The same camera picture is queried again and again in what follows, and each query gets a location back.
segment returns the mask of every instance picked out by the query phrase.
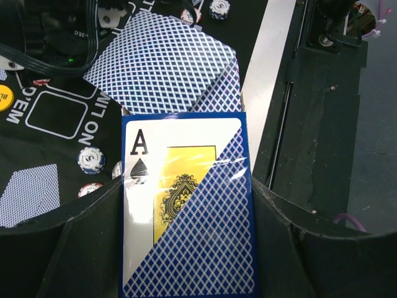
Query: white rectangle outline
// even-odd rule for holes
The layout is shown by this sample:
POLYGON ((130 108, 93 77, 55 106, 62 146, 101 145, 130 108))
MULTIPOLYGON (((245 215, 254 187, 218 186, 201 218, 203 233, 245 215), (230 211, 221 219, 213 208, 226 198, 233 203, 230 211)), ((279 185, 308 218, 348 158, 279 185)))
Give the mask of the white rectangle outline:
POLYGON ((66 94, 69 94, 69 95, 72 95, 72 96, 76 96, 76 97, 81 98, 81 99, 87 99, 87 100, 88 99, 92 99, 95 96, 95 94, 96 94, 96 92, 98 90, 98 88, 96 88, 95 86, 93 86, 93 87, 95 88, 94 92, 89 97, 85 97, 85 96, 82 96, 82 95, 79 95, 79 94, 76 94, 76 93, 72 93, 72 92, 69 92, 69 91, 58 89, 56 87, 53 87, 53 86, 50 86, 49 84, 47 84, 47 88, 48 89, 52 89, 52 90, 55 90, 55 91, 59 91, 59 92, 62 92, 62 93, 66 93, 66 94))
POLYGON ((33 103, 32 108, 30 109, 30 111, 29 111, 29 113, 28 113, 28 115, 27 115, 27 117, 26 117, 26 119, 25 119, 25 125, 28 126, 28 127, 30 127, 30 128, 32 128, 32 129, 36 129, 36 130, 40 130, 40 131, 42 131, 42 132, 49 133, 50 135, 56 135, 57 137, 61 137, 61 138, 65 138, 65 139, 67 139, 67 140, 71 140, 71 139, 73 139, 73 138, 77 135, 77 133, 79 132, 79 129, 80 129, 80 127, 81 127, 81 124, 83 123, 83 120, 84 120, 84 118, 85 118, 85 116, 86 116, 86 114, 87 114, 87 111, 88 111, 88 105, 87 105, 85 102, 81 102, 81 101, 78 101, 78 100, 76 100, 76 99, 73 99, 73 98, 70 98, 70 97, 66 97, 66 96, 63 96, 63 95, 60 95, 60 94, 56 94, 56 93, 53 93, 53 92, 50 92, 50 91, 42 91, 42 92, 37 96, 35 102, 33 103), (51 132, 51 131, 49 131, 49 130, 41 129, 40 127, 36 127, 36 126, 30 125, 30 124, 27 122, 28 119, 29 119, 29 117, 30 117, 30 115, 31 115, 31 113, 32 113, 32 111, 34 110, 34 108, 35 108, 35 106, 36 106, 36 103, 37 103, 38 99, 40 98, 40 96, 41 96, 43 93, 48 93, 48 94, 51 94, 51 95, 54 95, 54 96, 57 96, 57 97, 62 97, 62 98, 67 99, 67 100, 69 100, 69 101, 74 101, 74 102, 77 102, 78 104, 82 104, 82 105, 84 105, 84 106, 86 107, 86 110, 84 111, 84 114, 83 114, 83 116, 81 117, 80 123, 78 124, 77 129, 76 129, 76 131, 75 131, 75 133, 74 133, 74 135, 73 135, 72 137, 67 137, 66 135, 60 135, 60 134, 58 134, 58 133, 51 132))

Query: poker chip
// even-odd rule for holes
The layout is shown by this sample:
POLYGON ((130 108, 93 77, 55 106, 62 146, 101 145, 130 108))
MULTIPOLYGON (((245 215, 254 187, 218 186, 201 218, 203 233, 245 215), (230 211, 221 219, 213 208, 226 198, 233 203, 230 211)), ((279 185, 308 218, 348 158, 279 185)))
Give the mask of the poker chip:
POLYGON ((95 175, 104 169, 105 155, 97 147, 89 146, 80 151, 77 162, 83 172, 95 175))
POLYGON ((35 81, 33 81, 33 85, 44 86, 47 85, 50 81, 50 79, 36 79, 35 81))
POLYGON ((96 191, 101 186, 103 186, 103 184, 101 184, 101 183, 89 183, 89 184, 86 184, 79 190, 78 197, 82 197, 82 196, 85 196, 86 194, 89 194, 89 193, 91 193, 93 191, 96 191))
POLYGON ((119 177, 122 174, 122 162, 119 161, 113 168, 112 179, 119 177))
MULTIPOLYGON (((196 20, 196 24, 197 24, 198 22, 200 22, 203 15, 197 8, 194 8, 194 10, 195 10, 196 16, 197 16, 197 20, 196 20)), ((190 24, 193 23, 192 14, 187 9, 184 9, 184 11, 182 11, 181 19, 190 23, 190 24)))
POLYGON ((210 4, 210 15, 216 20, 225 20, 230 13, 230 3, 227 0, 213 0, 210 4))

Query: card deck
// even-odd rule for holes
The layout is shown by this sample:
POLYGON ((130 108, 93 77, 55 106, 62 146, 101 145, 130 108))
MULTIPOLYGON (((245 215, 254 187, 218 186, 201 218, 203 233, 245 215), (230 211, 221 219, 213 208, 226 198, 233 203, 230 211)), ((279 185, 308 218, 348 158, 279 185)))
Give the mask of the card deck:
POLYGON ((241 121, 233 117, 170 117, 126 124, 124 284, 240 127, 241 121))

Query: poker table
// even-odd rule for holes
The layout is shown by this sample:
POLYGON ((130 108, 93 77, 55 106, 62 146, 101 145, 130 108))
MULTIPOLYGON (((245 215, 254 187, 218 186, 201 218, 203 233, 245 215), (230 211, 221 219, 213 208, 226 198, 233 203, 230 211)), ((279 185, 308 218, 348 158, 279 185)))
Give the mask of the poker table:
MULTIPOLYGON (((141 3, 158 14, 179 16, 182 10, 153 4, 141 3)), ((203 32, 236 50, 241 84, 245 85, 250 80, 247 72, 266 2, 231 4, 229 18, 215 22, 206 1, 200 25, 203 32), (241 30, 241 23, 249 34, 241 30)), ((9 256, 2 260, 0 280, 7 286, 0 287, 0 296, 93 297, 96 293, 95 297, 115 297, 122 202, 121 181, 112 180, 111 174, 120 160, 121 106, 82 79, 52 79, 45 86, 25 88, 18 75, 9 75, 3 84, 11 89, 18 105, 0 112, 0 187, 10 194, 17 191, 21 197, 36 198, 32 210, 45 204, 57 208, 12 229, 0 227, 2 255, 9 256), (99 175, 86 175, 77 164, 85 146, 100 148, 105 155, 105 168, 99 175), (36 191, 40 180, 47 188, 36 191), (77 199, 79 189, 87 183, 104 186, 77 199), (47 189, 58 202, 49 203, 47 189), (65 281, 68 289, 60 290, 65 281)))

